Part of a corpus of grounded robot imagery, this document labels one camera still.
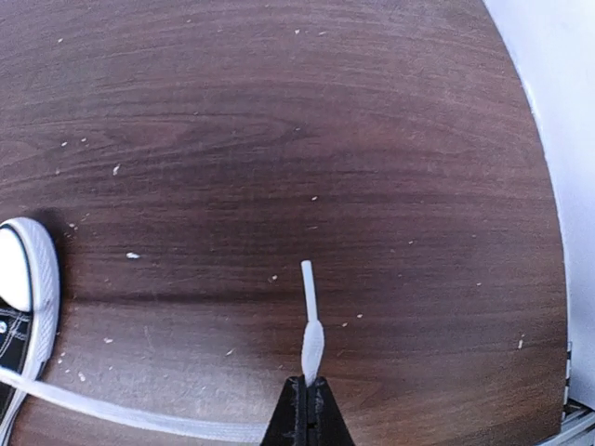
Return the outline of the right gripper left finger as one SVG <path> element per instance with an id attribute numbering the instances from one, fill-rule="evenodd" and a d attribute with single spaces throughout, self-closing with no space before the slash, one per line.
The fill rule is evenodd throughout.
<path id="1" fill-rule="evenodd" d="M 291 376 L 283 389 L 266 428 L 261 446 L 306 446 L 308 444 L 308 390 L 304 376 Z"/>

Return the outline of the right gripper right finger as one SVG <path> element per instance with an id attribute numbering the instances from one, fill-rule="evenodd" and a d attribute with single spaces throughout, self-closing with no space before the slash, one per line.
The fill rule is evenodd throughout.
<path id="1" fill-rule="evenodd" d="M 324 377 L 307 388 L 307 444 L 354 446 L 334 394 Z"/>

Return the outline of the black white canvas sneaker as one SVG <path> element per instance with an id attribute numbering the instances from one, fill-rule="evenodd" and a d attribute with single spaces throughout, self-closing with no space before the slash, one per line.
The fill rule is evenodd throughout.
<path id="1" fill-rule="evenodd" d="M 300 264 L 307 323 L 301 369 L 306 387 L 319 377 L 324 328 L 318 318 L 313 268 Z M 15 217 L 1 225 L 1 442 L 6 444 L 27 396 L 122 426 L 195 439 L 261 443 L 268 425 L 210 422 L 129 409 L 39 380 L 51 357 L 60 315 L 60 266 L 46 228 Z"/>

